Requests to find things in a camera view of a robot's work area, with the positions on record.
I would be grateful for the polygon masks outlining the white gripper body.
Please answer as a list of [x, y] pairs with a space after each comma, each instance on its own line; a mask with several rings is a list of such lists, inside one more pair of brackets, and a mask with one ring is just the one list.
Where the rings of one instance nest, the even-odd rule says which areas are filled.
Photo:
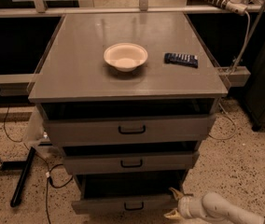
[[186, 219], [202, 217], [202, 201], [200, 198], [184, 196], [178, 201], [178, 212]]

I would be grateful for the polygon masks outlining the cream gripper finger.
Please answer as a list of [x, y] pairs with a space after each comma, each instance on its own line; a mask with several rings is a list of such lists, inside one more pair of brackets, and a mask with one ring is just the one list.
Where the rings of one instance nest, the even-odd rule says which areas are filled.
[[180, 199], [182, 199], [184, 197], [184, 194], [180, 190], [177, 190], [175, 188], [169, 188], [169, 191], [172, 192], [172, 194], [174, 195], [174, 198], [177, 201], [179, 201]]
[[173, 209], [172, 211], [164, 214], [164, 217], [171, 220], [178, 220], [181, 218], [180, 214], [176, 209]]

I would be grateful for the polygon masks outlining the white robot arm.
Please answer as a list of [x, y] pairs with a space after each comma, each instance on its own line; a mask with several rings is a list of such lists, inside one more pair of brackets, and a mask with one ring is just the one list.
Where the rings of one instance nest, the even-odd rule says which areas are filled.
[[215, 192], [207, 192], [200, 198], [170, 188], [177, 200], [177, 207], [166, 213], [168, 219], [199, 218], [209, 224], [265, 224], [265, 217], [234, 205]]

